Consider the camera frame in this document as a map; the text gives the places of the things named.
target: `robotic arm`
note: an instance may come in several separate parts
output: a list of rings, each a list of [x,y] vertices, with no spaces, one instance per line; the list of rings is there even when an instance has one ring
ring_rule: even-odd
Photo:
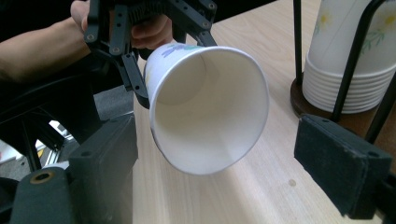
[[[115,16],[108,38],[110,9],[114,9]],[[185,43],[188,34],[200,46],[216,46],[210,34],[216,9],[216,4],[210,0],[91,0],[84,39],[94,54],[117,66],[125,89],[134,91],[139,104],[149,108],[137,58],[141,55],[147,59],[150,51],[131,47],[131,28],[153,15],[164,14],[172,20],[177,42]]]

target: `wooden table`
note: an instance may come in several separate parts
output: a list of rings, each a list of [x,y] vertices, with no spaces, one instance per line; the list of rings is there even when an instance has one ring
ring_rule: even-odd
[[[304,55],[319,4],[302,1]],[[218,45],[250,54],[266,73],[271,105],[265,129],[256,146],[233,166],[214,175],[187,175],[156,148],[149,111],[135,103],[139,160],[134,166],[134,224],[381,223],[379,217],[341,217],[293,157],[298,118],[290,105],[295,79],[292,0],[216,23],[212,35]]]

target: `bolt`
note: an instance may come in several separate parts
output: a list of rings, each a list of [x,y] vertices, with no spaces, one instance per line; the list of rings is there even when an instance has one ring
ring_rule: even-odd
[[[93,40],[93,39],[95,39],[95,36],[94,35],[87,35],[87,39],[88,40]]]
[[[119,49],[119,48],[114,48],[114,49],[113,49],[113,52],[114,52],[114,53],[118,53],[118,52],[120,52],[120,49]]]

